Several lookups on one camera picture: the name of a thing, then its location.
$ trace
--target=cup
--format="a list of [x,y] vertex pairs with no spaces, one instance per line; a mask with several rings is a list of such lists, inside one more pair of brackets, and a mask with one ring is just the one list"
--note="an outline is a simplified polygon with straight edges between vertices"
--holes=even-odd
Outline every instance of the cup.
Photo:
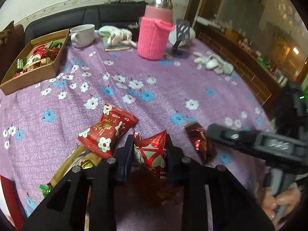
[[70,39],[76,48],[89,46],[94,41],[94,24],[84,24],[70,29]]

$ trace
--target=white flower on package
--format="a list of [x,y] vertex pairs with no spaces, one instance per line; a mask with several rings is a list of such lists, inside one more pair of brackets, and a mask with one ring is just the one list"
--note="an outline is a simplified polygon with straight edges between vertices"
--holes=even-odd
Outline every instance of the white flower on package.
[[98,143],[98,147],[100,151],[107,152],[110,150],[111,139],[106,139],[105,137],[100,138],[100,142]]
[[255,108],[255,109],[254,109],[254,112],[255,112],[257,115],[261,114],[261,110],[260,110],[259,108]]
[[59,78],[61,78],[63,75],[64,75],[63,73],[60,73],[60,74],[58,74],[57,78],[59,79]]
[[106,74],[103,76],[104,80],[109,80],[110,74],[106,72]]
[[156,83],[156,79],[154,77],[149,77],[147,79],[147,83],[154,84],[154,83]]
[[240,128],[240,127],[242,127],[242,122],[240,120],[235,120],[234,125],[235,125],[236,128]]
[[98,105],[98,98],[94,98],[94,97],[89,99],[87,103],[84,104],[86,109],[92,109],[92,110],[96,109],[97,105]]
[[136,100],[131,95],[125,95],[125,96],[122,97],[122,99],[123,99],[123,102],[126,102],[128,104],[131,104],[132,102],[134,102]]
[[143,87],[143,82],[137,80],[130,81],[129,87],[131,87],[132,89],[140,89]]
[[126,87],[123,83],[117,82],[116,85],[117,85],[120,89],[127,89],[127,87]]
[[51,92],[51,88],[47,88],[41,92],[42,95],[48,95]]
[[87,82],[84,82],[81,84],[80,90],[81,92],[85,93],[88,90],[89,84]]
[[241,116],[242,116],[243,119],[246,119],[247,116],[248,116],[248,114],[247,114],[246,111],[243,111],[242,114],[241,114]]
[[16,134],[16,127],[15,126],[9,127],[7,132],[9,135],[14,136]]
[[105,64],[105,65],[108,65],[108,66],[111,66],[111,65],[113,65],[113,61],[103,61],[103,63]]
[[9,148],[11,147],[10,142],[9,142],[9,141],[6,141],[6,142],[4,143],[4,147],[5,147],[5,149],[9,149]]
[[111,105],[104,105],[103,113],[107,116],[109,115],[110,110],[112,110]]
[[77,84],[76,84],[76,83],[71,84],[71,85],[70,85],[70,88],[71,88],[71,89],[77,88]]
[[79,69],[79,66],[75,64],[75,65],[73,65],[70,73],[75,73],[75,71],[78,70],[78,69]]
[[90,72],[84,72],[82,73],[82,76],[89,77],[92,76],[92,74]]
[[117,82],[125,82],[125,77],[121,75],[112,75],[111,76]]
[[67,95],[67,92],[61,92],[59,95],[58,95],[58,99],[59,100],[63,100]]
[[88,129],[86,129],[85,131],[79,133],[78,136],[79,136],[79,137],[82,136],[82,137],[86,138],[86,137],[90,134],[89,132],[90,132],[90,128],[88,128]]
[[198,107],[199,107],[199,102],[196,100],[189,100],[188,102],[186,102],[186,108],[190,110],[195,110]]
[[62,76],[62,79],[64,80],[72,80],[74,78],[74,75],[64,75]]
[[3,130],[2,135],[3,135],[3,137],[7,137],[7,136],[8,136],[8,133],[7,133],[7,130],[6,130],[6,129]]
[[226,117],[224,122],[228,127],[231,127],[233,125],[233,120],[230,117]]

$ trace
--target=blue flower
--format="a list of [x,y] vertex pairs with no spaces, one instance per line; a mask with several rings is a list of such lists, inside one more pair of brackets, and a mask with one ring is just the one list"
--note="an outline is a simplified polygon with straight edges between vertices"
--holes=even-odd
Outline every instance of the blue flower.
[[139,94],[138,94],[137,92],[132,91],[132,90],[130,90],[130,89],[128,89],[127,92],[128,92],[130,95],[132,95],[132,96],[135,96],[135,97],[138,97],[138,96],[139,96]]
[[21,141],[22,138],[23,138],[23,130],[18,130],[16,132],[15,139]]
[[24,210],[25,210],[27,216],[29,217],[29,216],[32,214],[32,211],[29,210],[27,207],[23,207],[23,208],[24,208]]
[[165,61],[158,61],[158,63],[163,65],[163,66],[169,66],[170,63],[172,63],[172,59],[165,60]]
[[171,116],[171,120],[173,121],[173,123],[178,125],[185,123],[185,118],[181,114],[174,114],[173,116]]
[[222,153],[219,156],[219,160],[222,162],[222,164],[228,164],[231,162],[231,155],[227,154],[227,153]]
[[154,99],[154,94],[151,91],[143,91],[141,93],[140,99],[145,101],[145,102],[148,102],[148,101]]
[[29,197],[26,199],[26,203],[27,203],[28,206],[29,206],[30,208],[32,208],[32,209],[36,209],[36,207],[37,207],[35,201],[32,200],[32,199],[29,198]]
[[257,118],[256,123],[258,126],[262,126],[262,118]]
[[69,65],[65,65],[64,67],[63,67],[63,71],[67,71],[67,70],[69,70],[70,69],[70,66]]
[[60,82],[58,82],[58,81],[57,81],[57,82],[53,82],[52,85],[53,85],[53,86],[59,86],[59,85],[60,85]]
[[50,109],[45,110],[43,114],[43,119],[45,119],[45,122],[53,122],[55,119],[54,112]]
[[114,94],[113,89],[110,88],[110,87],[102,88],[101,92],[104,93],[105,95],[110,95],[110,96],[112,96]]
[[212,89],[208,89],[208,95],[209,96],[214,96],[215,95],[215,91]]
[[64,88],[66,85],[67,85],[67,82],[65,82],[65,81],[59,83],[60,88]]
[[196,121],[197,121],[197,119],[195,119],[195,118],[188,118],[188,119],[186,119],[187,124],[190,124],[190,123],[196,122]]

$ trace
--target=purple tablecloth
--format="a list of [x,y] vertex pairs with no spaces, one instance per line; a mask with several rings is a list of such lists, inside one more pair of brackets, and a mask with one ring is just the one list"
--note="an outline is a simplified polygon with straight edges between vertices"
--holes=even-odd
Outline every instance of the purple tablecloth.
[[[210,54],[194,41],[189,51]],[[5,96],[0,92],[0,174],[16,182],[28,214],[43,199],[38,190],[78,145],[78,133],[97,123],[105,102],[138,117],[144,138],[165,129],[185,155],[199,161],[184,131],[195,119],[204,127],[218,123],[235,129],[272,130],[269,120],[244,81],[199,70],[187,60],[166,56],[149,61],[135,49],[105,52],[102,40],[83,49],[67,46],[58,77]],[[224,164],[247,188],[257,189],[264,163],[217,146],[210,164]],[[160,209],[140,204],[130,187],[115,191],[118,230],[180,230],[181,204]]]

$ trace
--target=cardboard box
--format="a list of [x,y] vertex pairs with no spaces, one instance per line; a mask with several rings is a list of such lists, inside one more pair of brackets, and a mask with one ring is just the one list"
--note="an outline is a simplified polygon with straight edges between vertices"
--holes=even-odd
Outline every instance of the cardboard box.
[[[69,35],[70,35],[70,30],[65,29],[36,38],[31,42],[29,42],[27,46],[22,50],[22,52],[17,56],[17,58],[7,71],[4,79],[2,80],[0,89],[3,91],[3,93],[5,95],[9,95],[13,92],[16,92],[19,89],[56,77],[60,67],[62,54],[64,52],[66,43],[69,40]],[[26,72],[20,76],[13,78],[13,76],[16,74],[18,59],[30,57],[37,46],[49,43],[51,41],[60,41],[63,43],[63,46],[61,47],[59,54],[52,63],[36,68],[34,70],[31,70],[29,72]]]

